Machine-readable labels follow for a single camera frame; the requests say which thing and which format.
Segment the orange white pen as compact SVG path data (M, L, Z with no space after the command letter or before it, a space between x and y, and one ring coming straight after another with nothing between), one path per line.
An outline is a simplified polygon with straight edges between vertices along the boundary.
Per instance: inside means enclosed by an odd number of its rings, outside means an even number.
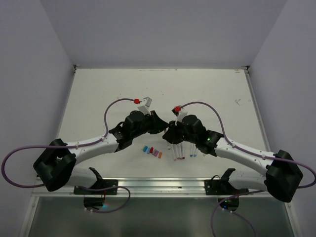
M172 150L172 156L173 156L173 160L176 161L177 160L177 154L174 148L174 144L171 144L171 150Z

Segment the red capped white pen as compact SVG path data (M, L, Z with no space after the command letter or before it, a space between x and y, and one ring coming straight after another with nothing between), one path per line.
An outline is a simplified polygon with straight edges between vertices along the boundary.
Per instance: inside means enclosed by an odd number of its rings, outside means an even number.
M185 150L183 147L183 142L180 144L180 156L181 156L181 159L185 159Z

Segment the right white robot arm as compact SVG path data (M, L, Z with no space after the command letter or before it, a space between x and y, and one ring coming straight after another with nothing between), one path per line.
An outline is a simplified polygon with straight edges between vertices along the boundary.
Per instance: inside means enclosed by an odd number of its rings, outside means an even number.
M303 179L302 171L288 152L265 152L231 142L224 134L206 129L195 115L171 121L163 139L172 145L189 142L203 154L230 159L251 168L248 173L234 168L224 173L220 188L226 194L253 189L268 192L282 202L291 202Z

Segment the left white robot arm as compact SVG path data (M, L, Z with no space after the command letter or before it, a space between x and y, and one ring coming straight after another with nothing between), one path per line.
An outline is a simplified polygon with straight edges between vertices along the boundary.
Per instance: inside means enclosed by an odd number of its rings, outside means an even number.
M132 144L133 139L146 133L159 134L167 128L168 123L155 111L147 115L141 111L132 111L124 121L103 136L76 143L53 140L34 162L33 168L49 192L70 185L84 186L90 193L97 194L103 187L99 173L94 168L80 169L78 164L124 150Z

